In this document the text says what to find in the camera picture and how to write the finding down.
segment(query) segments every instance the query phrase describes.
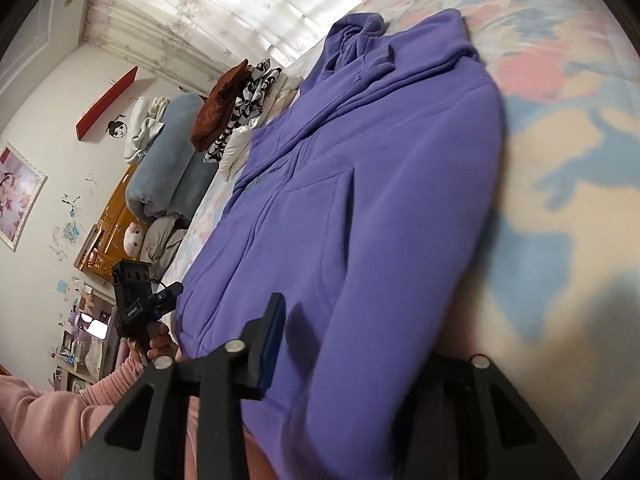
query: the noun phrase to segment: framed picture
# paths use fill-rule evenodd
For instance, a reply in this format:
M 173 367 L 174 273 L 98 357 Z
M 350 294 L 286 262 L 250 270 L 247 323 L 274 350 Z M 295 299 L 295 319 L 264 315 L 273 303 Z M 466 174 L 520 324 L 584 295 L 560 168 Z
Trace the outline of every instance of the framed picture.
M 73 343 L 74 343 L 73 334 L 65 330 L 65 335 L 62 336 L 62 346 L 60 347 L 60 351 L 71 354 L 71 346 L 73 345 Z
M 0 238 L 14 251 L 46 179 L 12 145 L 0 152 Z

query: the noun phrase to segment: pink sleeve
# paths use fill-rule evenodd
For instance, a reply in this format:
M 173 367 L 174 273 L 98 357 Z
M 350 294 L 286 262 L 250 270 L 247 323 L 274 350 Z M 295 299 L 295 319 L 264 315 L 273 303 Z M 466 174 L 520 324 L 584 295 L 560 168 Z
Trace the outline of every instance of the pink sleeve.
M 38 476 L 60 480 L 141 371 L 129 358 L 81 395 L 43 394 L 17 378 L 0 377 L 0 418 Z
M 87 406 L 115 406 L 140 375 L 142 364 L 129 356 L 113 374 L 89 386 L 82 394 Z

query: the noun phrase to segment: black and white patterned fabric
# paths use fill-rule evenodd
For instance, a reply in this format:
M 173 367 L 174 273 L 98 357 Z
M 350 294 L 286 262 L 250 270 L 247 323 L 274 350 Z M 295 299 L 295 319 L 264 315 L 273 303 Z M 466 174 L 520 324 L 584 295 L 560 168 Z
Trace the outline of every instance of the black and white patterned fabric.
M 281 68 L 271 68 L 271 59 L 267 58 L 258 63 L 251 74 L 251 79 L 249 79 L 242 91 L 242 97 L 236 98 L 236 105 L 225 131 L 209 146 L 207 153 L 204 154 L 205 162 L 219 162 L 222 160 L 226 144 L 233 130 L 260 116 L 264 96 L 271 85 L 279 78 L 281 72 Z

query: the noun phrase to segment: white wall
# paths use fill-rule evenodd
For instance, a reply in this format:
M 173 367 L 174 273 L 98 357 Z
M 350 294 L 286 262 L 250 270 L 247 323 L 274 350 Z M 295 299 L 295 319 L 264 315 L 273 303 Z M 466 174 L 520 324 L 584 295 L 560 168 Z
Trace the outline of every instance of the white wall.
M 84 276 L 73 261 L 127 169 L 124 139 L 105 129 L 118 114 L 129 116 L 137 97 L 175 96 L 174 85 L 138 72 L 136 82 L 100 118 L 82 142 L 76 123 L 84 112 L 132 66 L 90 44 L 83 44 L 53 70 L 20 106 L 0 134 L 0 150 L 10 142 L 48 176 L 26 221 L 15 253 L 0 242 L 0 364 L 39 388 L 48 388 L 53 371 L 49 353 L 59 346 L 69 304 L 56 291 L 59 280 Z M 86 179 L 92 175 L 94 182 Z M 64 194 L 81 196 L 75 219 L 61 202 Z M 74 220 L 81 230 L 59 261 L 50 248 L 57 226 Z
M 41 0 L 0 63 L 0 130 L 36 86 L 78 48 L 88 0 Z

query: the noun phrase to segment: purple hoodie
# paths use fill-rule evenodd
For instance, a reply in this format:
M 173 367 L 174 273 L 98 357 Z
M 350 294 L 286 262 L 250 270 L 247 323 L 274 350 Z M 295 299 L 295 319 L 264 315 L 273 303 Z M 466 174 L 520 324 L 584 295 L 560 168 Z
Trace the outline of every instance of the purple hoodie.
M 178 301 L 196 357 L 284 294 L 273 386 L 242 407 L 282 480 L 391 475 L 394 419 L 492 202 L 500 97 L 460 13 L 383 33 L 377 14 L 333 26 L 301 97 L 254 133 Z

